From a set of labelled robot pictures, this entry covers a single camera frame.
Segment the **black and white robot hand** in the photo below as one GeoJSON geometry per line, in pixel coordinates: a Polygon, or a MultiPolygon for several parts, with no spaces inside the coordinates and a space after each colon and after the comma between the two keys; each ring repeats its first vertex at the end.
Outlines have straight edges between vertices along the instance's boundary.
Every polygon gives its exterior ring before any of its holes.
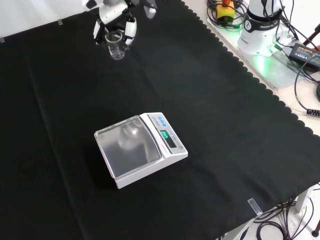
{"type": "Polygon", "coordinates": [[[86,12],[98,9],[93,29],[95,43],[106,43],[106,34],[120,31],[124,48],[128,49],[137,33],[137,19],[131,14],[131,9],[137,6],[143,7],[148,19],[153,19],[158,8],[155,0],[83,0],[82,7],[86,12]]]}

